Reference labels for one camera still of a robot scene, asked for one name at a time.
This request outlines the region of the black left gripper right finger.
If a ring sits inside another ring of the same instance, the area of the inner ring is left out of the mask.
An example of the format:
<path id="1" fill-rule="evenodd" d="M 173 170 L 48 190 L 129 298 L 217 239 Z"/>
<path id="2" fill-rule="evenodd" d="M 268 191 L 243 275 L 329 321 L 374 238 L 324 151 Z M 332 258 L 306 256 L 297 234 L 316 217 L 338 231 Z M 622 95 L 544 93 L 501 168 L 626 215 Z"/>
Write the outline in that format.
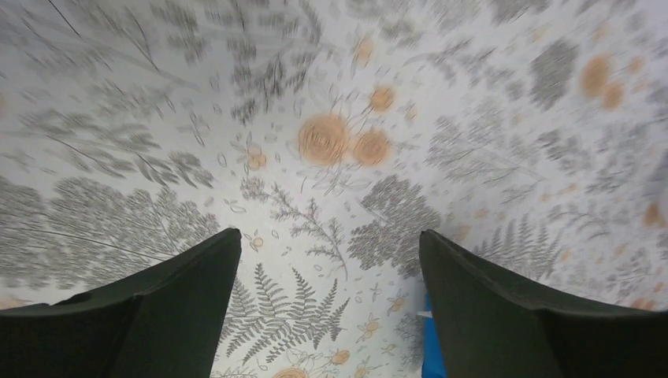
<path id="1" fill-rule="evenodd" d="M 449 377 L 664 377 L 667 315 L 558 291 L 427 230 L 419 259 Z"/>

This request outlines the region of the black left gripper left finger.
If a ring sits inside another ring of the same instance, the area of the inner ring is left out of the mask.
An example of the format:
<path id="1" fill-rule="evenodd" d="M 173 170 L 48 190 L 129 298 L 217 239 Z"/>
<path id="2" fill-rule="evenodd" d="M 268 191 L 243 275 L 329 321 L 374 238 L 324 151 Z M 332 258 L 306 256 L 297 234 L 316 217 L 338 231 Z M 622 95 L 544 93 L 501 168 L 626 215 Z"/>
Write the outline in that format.
<path id="1" fill-rule="evenodd" d="M 208 377 L 239 265 L 227 228 L 64 301 L 1 312 L 4 377 Z"/>

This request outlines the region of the blue towel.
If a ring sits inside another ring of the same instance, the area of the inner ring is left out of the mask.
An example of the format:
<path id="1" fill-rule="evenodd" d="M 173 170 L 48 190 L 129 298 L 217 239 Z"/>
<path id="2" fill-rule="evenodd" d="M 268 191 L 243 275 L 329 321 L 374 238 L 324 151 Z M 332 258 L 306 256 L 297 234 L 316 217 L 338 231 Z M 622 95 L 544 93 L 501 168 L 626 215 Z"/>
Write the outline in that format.
<path id="1" fill-rule="evenodd" d="M 425 295 L 425 310 L 419 313 L 423 320 L 423 362 L 422 378 L 447 378 L 446 369 L 436 333 L 435 321 L 432 318 L 432 306 L 429 296 Z"/>

